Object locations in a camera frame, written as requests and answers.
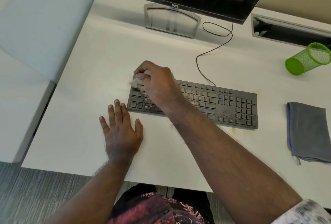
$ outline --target black pants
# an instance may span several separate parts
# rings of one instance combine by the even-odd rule
[[[127,201],[132,200],[139,195],[151,192],[156,192],[156,187],[154,185],[139,183],[138,185],[133,186],[125,193],[123,193],[123,195],[114,205],[114,208],[116,208],[116,206],[122,205]],[[198,212],[206,221],[208,221],[210,224],[214,224],[214,218],[212,210],[210,209],[210,204],[206,192],[175,188],[175,192],[172,198],[192,206],[193,208],[198,210]]]

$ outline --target black keyboard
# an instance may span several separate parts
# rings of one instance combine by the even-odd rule
[[[208,119],[217,124],[258,129],[257,95],[255,93],[207,86],[176,80],[183,96]],[[145,92],[144,86],[130,90],[127,109],[164,114]]]

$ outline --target green mesh pen holder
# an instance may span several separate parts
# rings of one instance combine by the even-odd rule
[[[311,43],[305,50],[287,59],[285,67],[291,74],[300,75],[330,62],[330,50],[320,43]]]

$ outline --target floor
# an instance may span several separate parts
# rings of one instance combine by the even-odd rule
[[[38,224],[70,199],[90,179],[87,176],[21,168],[19,163],[0,163],[0,224]],[[130,187],[124,182],[118,198]],[[157,186],[166,195],[167,187]],[[168,187],[168,197],[173,194]],[[213,193],[208,193],[215,223],[233,221]]]

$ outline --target hand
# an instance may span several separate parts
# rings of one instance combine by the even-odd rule
[[[144,74],[145,71],[149,71],[150,75]],[[134,71],[134,74],[144,82],[148,96],[163,111],[169,103],[184,98],[168,67],[160,67],[146,60]]]
[[[108,106],[109,126],[103,116],[99,118],[105,135],[106,152],[109,160],[132,162],[144,138],[143,125],[137,119],[133,130],[125,104],[120,105],[119,100],[115,100],[114,107]]]

